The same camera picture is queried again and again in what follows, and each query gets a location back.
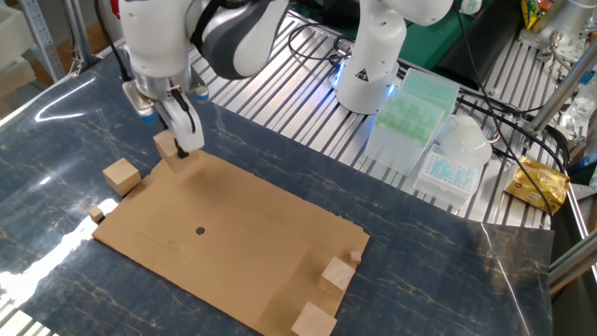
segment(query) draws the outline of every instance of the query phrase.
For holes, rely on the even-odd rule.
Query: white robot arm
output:
[[[405,19],[422,26],[440,21],[452,0],[361,0],[351,59],[340,68],[336,96],[359,114],[375,114],[387,99],[407,36]]]
[[[227,79],[256,74],[267,62],[288,0],[120,0],[134,81],[123,88],[142,117],[158,110],[183,152],[203,147],[201,122],[185,92],[207,88],[188,59],[195,44]]]

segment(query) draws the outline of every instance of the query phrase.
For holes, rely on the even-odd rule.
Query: cardboard sheet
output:
[[[176,174],[160,162],[93,236],[265,335],[289,335],[307,301],[335,315],[341,299],[317,281],[333,257],[348,263],[368,241],[204,152]]]

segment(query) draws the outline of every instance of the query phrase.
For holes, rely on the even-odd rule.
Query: small wooden block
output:
[[[141,182],[139,171],[126,159],[105,168],[104,176],[108,186],[123,197]]]
[[[340,299],[354,276],[354,268],[334,257],[319,278],[317,286],[334,299]]]
[[[94,206],[93,209],[90,210],[90,217],[94,222],[99,223],[100,220],[104,218],[104,213],[102,212],[102,209]]]
[[[351,266],[353,266],[353,268],[355,268],[356,266],[361,264],[361,256],[363,254],[359,251],[353,251],[351,252]]]
[[[291,330],[298,336],[329,336],[336,322],[334,316],[307,302]]]
[[[175,173],[179,172],[194,160],[199,158],[199,153],[193,151],[188,153],[188,156],[184,159],[178,157],[178,148],[174,143],[174,133],[170,130],[163,131],[162,133],[153,137],[153,141],[158,148],[161,158],[168,163],[170,169]]]

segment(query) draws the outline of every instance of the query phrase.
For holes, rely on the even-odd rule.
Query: metal grating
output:
[[[58,336],[30,316],[0,299],[0,336]]]
[[[289,13],[274,43],[269,64],[261,73],[245,80],[230,81],[218,77],[199,53],[192,51],[193,67],[208,84],[210,100],[456,216],[484,223],[549,229],[549,218],[545,213],[502,192],[511,164],[495,156],[483,169],[478,192],[462,209],[453,209],[414,190],[415,175],[403,176],[364,156],[375,116],[352,113],[338,103],[330,85],[335,69],[328,61],[294,56],[287,47],[288,35],[308,22]],[[326,27],[310,27],[297,35],[292,44],[303,54],[325,57],[335,52],[333,42],[339,34]],[[566,74],[558,64],[538,61],[536,53],[536,49],[513,39],[486,82],[488,92],[520,109],[545,103],[555,90],[558,77]],[[461,97],[487,107],[477,98]],[[472,116],[488,138],[495,133],[493,120],[478,111],[457,104],[454,114]],[[507,137],[510,135],[508,127],[504,127],[503,132]],[[556,150],[555,142],[548,136],[544,136],[544,140]],[[521,151],[516,136],[509,137],[508,141]],[[526,155],[555,167],[553,159],[539,146],[532,146]]]

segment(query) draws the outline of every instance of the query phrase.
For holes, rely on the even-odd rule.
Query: blue marble table surface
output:
[[[550,231],[466,222],[212,104],[205,151],[371,235],[333,335],[550,335]],[[120,198],[102,170],[160,160],[112,56],[0,128],[0,295],[62,336],[247,335],[248,327],[94,241]]]

